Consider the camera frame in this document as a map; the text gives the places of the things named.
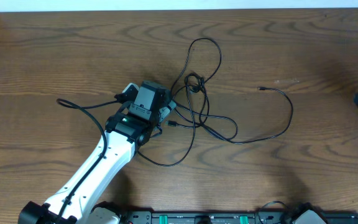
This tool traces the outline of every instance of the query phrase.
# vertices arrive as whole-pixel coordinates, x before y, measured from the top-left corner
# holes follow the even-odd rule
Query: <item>wood grain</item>
[[[211,112],[237,121],[238,140],[286,125],[288,103],[257,86],[288,93],[290,129],[241,146],[197,130],[182,164],[161,168],[135,157],[101,200],[190,211],[309,201],[358,211],[358,9],[0,13],[0,223],[54,194],[99,140],[85,115],[56,98],[92,105],[129,82],[170,86],[198,37],[221,46],[221,69],[207,84]],[[198,43],[188,70],[207,77],[217,62],[214,46]],[[201,96],[192,98],[199,107]],[[92,113],[104,123],[116,110]],[[224,121],[210,124],[233,132]],[[190,130],[164,126],[142,150],[173,162],[190,140]]]

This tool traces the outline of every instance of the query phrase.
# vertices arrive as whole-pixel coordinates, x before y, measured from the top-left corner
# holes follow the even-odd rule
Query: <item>cable connector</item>
[[[178,123],[176,121],[165,121],[165,124],[171,127],[178,126]]]

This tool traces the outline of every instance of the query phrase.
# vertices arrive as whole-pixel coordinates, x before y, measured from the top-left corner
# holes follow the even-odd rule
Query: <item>table surface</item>
[[[254,210],[272,200],[358,211],[358,9],[0,13],[0,223],[53,195],[99,141],[92,121],[56,98],[93,105],[130,82],[171,86],[198,37],[215,39],[223,54],[206,84],[211,114],[235,119],[237,140],[276,133],[288,103],[256,87],[279,88],[295,107],[290,129],[245,145],[197,129],[179,166],[135,156],[101,200],[156,211]],[[186,73],[207,77],[217,62],[213,44],[197,43]],[[200,108],[202,96],[191,97]],[[117,109],[91,112],[104,123]],[[190,129],[163,126],[140,150],[175,162],[190,141]]]

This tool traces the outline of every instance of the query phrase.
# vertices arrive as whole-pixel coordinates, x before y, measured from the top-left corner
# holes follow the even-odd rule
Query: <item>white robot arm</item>
[[[115,98],[122,106],[107,120],[105,132],[89,158],[43,205],[29,202],[21,211],[18,224],[119,222],[114,212],[104,208],[95,208],[92,212],[92,209],[112,178],[132,159],[136,150],[149,141],[152,132],[176,104],[168,89],[150,81],[144,81],[140,88],[130,83]],[[73,108],[70,104],[63,106]]]
[[[106,132],[108,141],[108,150],[104,158],[100,160],[99,164],[94,168],[85,181],[75,191],[71,202],[66,206],[62,218],[68,219],[74,216],[77,219],[76,223],[95,223],[100,221],[99,217],[93,216],[93,222],[88,220],[95,203],[100,198],[112,178],[117,172],[127,164],[135,153],[135,143],[127,141],[127,137],[115,131],[111,133]],[[53,196],[48,198],[45,203],[49,204],[49,211],[58,214],[63,202],[65,201],[72,188],[84,175],[84,173],[92,166],[95,160],[99,157],[103,150],[103,139],[101,138],[99,144],[96,146],[89,158],[77,170],[74,176]]]

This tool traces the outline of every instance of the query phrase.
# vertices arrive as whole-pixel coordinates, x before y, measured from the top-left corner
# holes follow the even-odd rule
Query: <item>cable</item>
[[[98,122],[98,120],[96,120],[96,118],[90,114],[89,112],[87,112],[83,107],[80,107],[78,105],[76,105],[75,103],[72,103],[68,100],[63,100],[63,99],[57,99],[56,102],[59,105],[65,106],[65,107],[69,107],[69,108],[73,108],[73,109],[78,109],[82,112],[84,112],[84,114],[86,114],[88,117],[90,117],[92,119],[92,121],[97,125],[97,127],[100,130],[100,133],[102,134],[102,138],[103,138],[103,150],[102,153],[99,155],[99,157],[97,158],[97,160],[92,164],[92,166],[88,169],[88,171],[86,171],[86,173],[84,174],[83,177],[81,177],[81,179],[77,182],[77,184],[73,187],[73,189],[71,190],[71,192],[67,195],[65,201],[63,202],[63,205],[59,211],[59,214],[57,215],[56,218],[56,224],[58,224],[60,222],[60,219],[62,218],[62,215],[66,209],[66,206],[70,203],[71,198],[73,197],[75,191],[77,190],[77,188],[82,184],[82,182],[84,182],[84,180],[87,178],[87,176],[89,176],[89,174],[92,172],[92,170],[98,165],[98,163],[100,162],[100,160],[104,157],[104,155],[106,154],[107,151],[107,138],[106,138],[106,134],[104,133],[104,129],[102,128],[102,126],[100,125],[100,123]],[[100,105],[95,105],[95,106],[88,106],[87,108],[95,108],[95,107],[99,107]]]
[[[67,103],[62,103],[60,101],[57,102],[59,105],[61,106],[64,106],[66,108],[71,108],[71,109],[77,109],[75,108],[74,106],[70,106],[68,105]],[[93,106],[82,106],[83,109],[93,109],[93,108],[98,108],[98,107],[101,107],[101,106],[106,106],[106,105],[110,105],[110,104],[113,104],[113,103],[118,103],[117,100],[114,100],[114,101],[110,101],[110,102],[105,102],[105,103],[101,103],[99,105],[93,105]]]
[[[162,135],[162,128],[161,128],[161,126],[160,126],[160,125],[157,125],[156,128],[157,128],[158,130],[160,130],[160,131],[159,131],[158,133],[155,133],[155,134],[153,134],[152,136],[150,136],[150,138],[155,138],[155,137],[157,137],[157,136]]]
[[[269,207],[269,206],[271,206],[271,205],[274,205],[274,204],[276,204],[276,203],[279,203],[279,204],[283,205],[283,207],[284,207],[285,209],[287,209],[287,210],[289,209],[288,206],[284,204],[284,202],[281,202],[281,201],[269,202],[269,203],[266,203],[264,206],[262,206],[262,208],[258,209],[258,212],[255,213],[255,219],[256,219],[256,217],[258,217],[259,222],[261,222],[261,224],[265,224],[265,223],[262,222],[262,220],[260,219],[260,216],[259,216],[260,210],[261,210],[261,209],[264,209],[264,208],[267,208],[267,207]]]
[[[193,44],[199,40],[208,40],[210,42],[212,42],[216,48],[218,49],[219,51],[219,63],[218,63],[218,66],[216,67],[215,71],[212,73],[212,75],[210,75],[206,80],[204,80],[203,77],[200,77],[199,75],[197,75],[196,73],[191,73],[189,75],[187,75],[185,77],[185,85],[180,87],[175,93],[173,92],[173,88],[175,87],[175,85],[177,84],[177,82],[179,81],[179,79],[183,76],[184,72],[186,71],[186,68],[187,68],[187,65],[188,65],[188,61],[189,61],[189,57],[190,57],[190,52],[191,52],[191,47],[193,46]],[[202,127],[204,128],[204,130],[212,135],[212,137],[216,138],[216,139],[219,139],[219,140],[222,140],[222,141],[226,141],[226,142],[229,142],[229,143],[232,143],[232,144],[247,144],[247,143],[252,143],[252,142],[257,142],[257,141],[264,141],[264,140],[268,140],[268,139],[272,139],[272,138],[276,138],[280,135],[282,135],[285,131],[287,131],[287,129],[290,127],[291,125],[291,121],[292,121],[292,116],[293,116],[293,105],[292,105],[292,102],[291,100],[289,99],[289,97],[281,90],[278,90],[278,89],[275,89],[275,88],[266,88],[266,87],[258,87],[258,90],[272,90],[272,91],[276,91],[276,92],[279,92],[280,94],[282,94],[289,102],[290,106],[291,106],[291,113],[290,113],[290,118],[288,120],[288,124],[287,126],[285,127],[285,129],[283,131],[281,131],[280,133],[278,134],[275,134],[273,136],[269,136],[269,137],[266,137],[266,138],[260,138],[260,139],[252,139],[252,140],[247,140],[247,141],[233,141],[233,139],[237,136],[238,134],[238,126],[237,126],[237,123],[229,118],[229,117],[226,117],[226,116],[218,116],[218,115],[210,115],[209,114],[209,99],[208,99],[208,95],[207,95],[207,91],[206,91],[206,87],[205,87],[205,83],[208,82],[208,80],[210,80],[215,74],[216,72],[219,70],[219,67],[221,66],[221,62],[222,62],[222,52],[221,52],[221,49],[218,45],[218,43],[216,43],[213,39],[210,39],[210,38],[199,38],[199,39],[196,39],[194,40],[190,46],[189,46],[189,49],[187,51],[187,57],[186,57],[186,61],[185,61],[185,66],[183,67],[182,71],[180,72],[178,78],[173,82],[173,85],[171,86],[171,94],[172,94],[172,100],[177,104],[177,108],[181,108],[187,112],[190,112],[191,114],[191,120],[185,118],[181,113],[179,113],[179,111],[177,110],[177,108],[175,108],[175,112],[177,113],[177,115],[179,115],[180,118],[182,118],[183,120],[185,120],[186,122],[189,122],[191,123],[192,125],[191,126],[187,126],[187,125],[184,125],[184,124],[178,124],[176,121],[166,121],[166,123],[169,125],[169,126],[178,126],[178,127],[182,127],[182,128],[192,128],[193,129],[193,137],[191,139],[191,143],[190,143],[190,146],[186,152],[186,154],[176,163],[174,164],[160,164],[158,162],[155,162],[153,160],[151,160],[150,158],[146,157],[145,155],[143,155],[141,152],[138,151],[139,155],[142,156],[144,159],[148,160],[149,162],[155,164],[155,165],[158,165],[158,166],[164,166],[164,167],[171,167],[171,166],[175,166],[177,164],[179,164],[181,161],[183,161],[186,156],[188,155],[188,153],[190,152],[192,146],[193,146],[193,142],[194,142],[194,138],[195,138],[195,135],[196,135],[196,128],[199,128],[199,127]],[[192,79],[195,79],[196,81],[196,85],[192,85],[190,84],[190,81],[189,79],[192,78]],[[188,105],[189,107],[187,108],[186,106],[183,106],[181,104],[179,104],[178,102],[175,101],[175,97],[176,95],[182,90],[182,89],[186,89],[186,97],[187,97],[187,102],[188,102]],[[197,93],[197,92],[202,92],[202,94],[204,94],[204,102],[203,102],[203,105],[202,105],[202,108],[200,110],[200,112],[196,112],[196,111],[193,111],[191,109],[191,103],[190,103],[190,99],[189,99],[189,95],[188,95],[188,92],[191,91],[193,93]],[[194,119],[194,114],[197,114],[198,115],[198,122],[195,121]],[[227,138],[227,137],[224,137],[222,134],[220,134],[219,132],[217,132],[216,130],[214,130],[213,128],[207,126],[205,124],[205,122],[207,121],[208,118],[217,118],[217,119],[225,119],[225,120],[228,120],[230,121],[236,128],[236,132],[233,134],[233,136]]]

